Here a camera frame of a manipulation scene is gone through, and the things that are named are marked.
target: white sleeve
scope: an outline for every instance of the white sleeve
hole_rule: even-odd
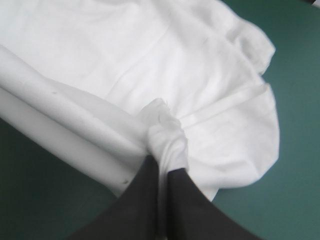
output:
[[[195,18],[230,41],[250,60],[257,73],[266,71],[275,47],[259,27],[239,17],[220,0],[177,1],[187,6]]]
[[[254,183],[278,159],[279,126],[267,83],[252,86],[180,119],[189,175],[210,200],[219,188]]]

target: green surface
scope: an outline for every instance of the green surface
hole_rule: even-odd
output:
[[[280,158],[257,183],[219,191],[216,206],[267,240],[320,239],[320,9],[296,0],[225,0],[277,48],[273,88]],[[58,240],[115,197],[0,120],[0,239]]]

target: teal background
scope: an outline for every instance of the teal background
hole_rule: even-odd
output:
[[[225,0],[276,46],[264,74],[281,130],[278,162],[213,203],[267,240],[320,239],[320,9],[298,0]],[[0,239],[58,240],[115,201],[104,186],[0,120]]]

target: white fabric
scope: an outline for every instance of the white fabric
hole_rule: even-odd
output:
[[[313,5],[320,8],[320,0],[316,0]]]
[[[0,0],[0,44],[0,117],[117,195],[148,151],[210,200],[278,158],[275,49],[220,1]]]

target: white cloth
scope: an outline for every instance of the white cloth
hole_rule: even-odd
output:
[[[160,172],[188,162],[210,200],[278,158],[275,99],[260,76],[275,49],[218,0],[0,0],[0,44],[0,117],[117,195],[148,149],[159,160],[188,148]],[[145,117],[157,98],[183,131]],[[158,151],[175,143],[172,126],[188,139],[176,155]],[[159,128],[167,144],[152,137]]]

